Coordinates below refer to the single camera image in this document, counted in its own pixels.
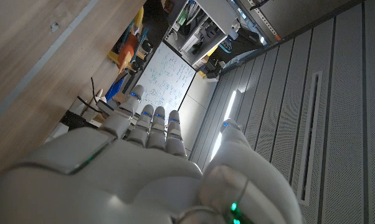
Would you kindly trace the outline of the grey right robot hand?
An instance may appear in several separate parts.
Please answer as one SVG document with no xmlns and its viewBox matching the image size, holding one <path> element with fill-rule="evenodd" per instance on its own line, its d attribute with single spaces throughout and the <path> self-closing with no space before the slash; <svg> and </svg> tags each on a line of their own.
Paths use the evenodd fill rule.
<svg viewBox="0 0 375 224">
<path fill-rule="evenodd" d="M 303 223 L 284 176 L 226 119 L 208 167 L 188 161 L 179 113 L 144 88 L 98 128 L 78 128 L 0 174 L 0 223 Z"/>
</svg>

